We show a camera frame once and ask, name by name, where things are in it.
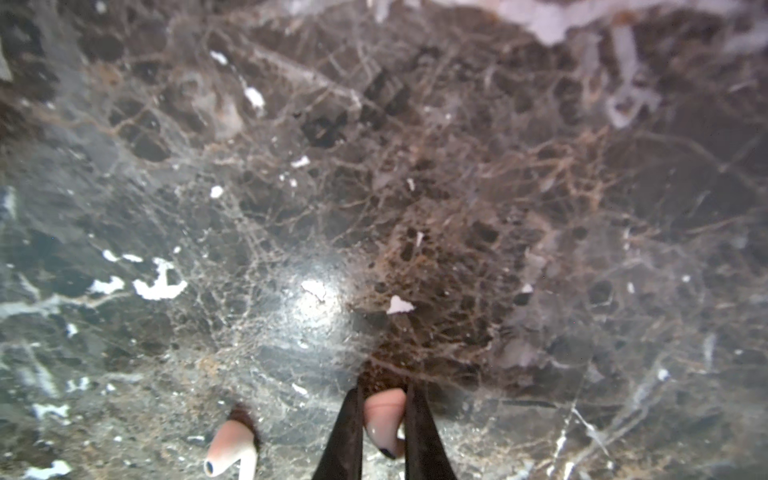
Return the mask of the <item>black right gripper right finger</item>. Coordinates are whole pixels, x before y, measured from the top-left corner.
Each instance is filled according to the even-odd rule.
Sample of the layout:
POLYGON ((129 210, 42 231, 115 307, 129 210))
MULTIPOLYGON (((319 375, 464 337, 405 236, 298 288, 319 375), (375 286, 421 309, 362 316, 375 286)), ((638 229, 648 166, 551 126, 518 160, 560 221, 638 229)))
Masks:
POLYGON ((405 407, 405 479, 456 480, 427 399, 409 385, 405 407))

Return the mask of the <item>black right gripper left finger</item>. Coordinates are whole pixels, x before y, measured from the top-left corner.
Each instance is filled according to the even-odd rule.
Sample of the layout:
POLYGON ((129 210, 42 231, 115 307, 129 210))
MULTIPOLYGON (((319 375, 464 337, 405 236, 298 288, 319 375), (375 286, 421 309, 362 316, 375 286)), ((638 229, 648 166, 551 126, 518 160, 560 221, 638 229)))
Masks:
POLYGON ((360 480, 363 453, 363 395, 348 391, 312 480, 360 480))

